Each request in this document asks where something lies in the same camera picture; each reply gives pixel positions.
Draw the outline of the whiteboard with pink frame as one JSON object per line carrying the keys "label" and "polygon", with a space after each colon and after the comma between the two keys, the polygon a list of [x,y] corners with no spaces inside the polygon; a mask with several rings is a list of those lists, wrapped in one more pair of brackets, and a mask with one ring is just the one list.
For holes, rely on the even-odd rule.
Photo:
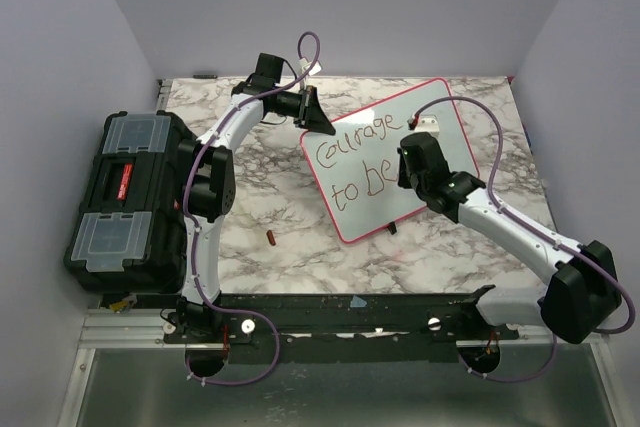
{"label": "whiteboard with pink frame", "polygon": [[397,92],[332,121],[333,136],[307,132],[300,145],[339,238],[353,243],[425,207],[397,185],[408,120],[451,91],[442,78]]}

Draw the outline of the dark red marker cap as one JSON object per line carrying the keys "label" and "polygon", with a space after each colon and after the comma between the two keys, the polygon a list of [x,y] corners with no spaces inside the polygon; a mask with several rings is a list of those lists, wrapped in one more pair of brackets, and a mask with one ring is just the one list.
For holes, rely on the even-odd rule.
{"label": "dark red marker cap", "polygon": [[275,240],[275,236],[274,236],[273,231],[272,231],[272,230],[268,230],[268,231],[267,231],[267,233],[266,233],[266,235],[267,235],[267,238],[268,238],[269,244],[270,244],[271,246],[275,246],[275,245],[276,245],[276,240]]}

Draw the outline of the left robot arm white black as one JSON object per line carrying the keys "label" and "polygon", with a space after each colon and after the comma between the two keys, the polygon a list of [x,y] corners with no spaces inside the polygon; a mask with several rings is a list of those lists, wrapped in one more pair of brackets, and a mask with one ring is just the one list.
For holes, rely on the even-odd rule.
{"label": "left robot arm white black", "polygon": [[233,314],[217,304],[221,230],[236,194],[234,154],[266,114],[290,117],[314,133],[333,135],[335,128],[320,107],[317,89],[306,78],[318,71],[319,57],[299,57],[302,71],[281,82],[285,60],[262,53],[255,70],[233,88],[223,116],[189,149],[191,168],[182,189],[186,227],[186,275],[177,305],[177,320],[201,342],[214,340],[221,317]]}

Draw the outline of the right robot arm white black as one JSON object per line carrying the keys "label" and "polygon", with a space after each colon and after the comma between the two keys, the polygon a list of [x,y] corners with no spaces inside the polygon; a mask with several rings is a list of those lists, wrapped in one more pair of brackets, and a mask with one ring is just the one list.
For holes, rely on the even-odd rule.
{"label": "right robot arm white black", "polygon": [[404,137],[398,148],[400,187],[413,190],[428,209],[472,229],[528,267],[540,288],[491,287],[460,314],[460,326],[480,339],[503,324],[548,328],[579,344],[621,304],[614,288],[613,255],[599,241],[587,245],[509,210],[472,174],[450,170],[440,145],[427,132]]}

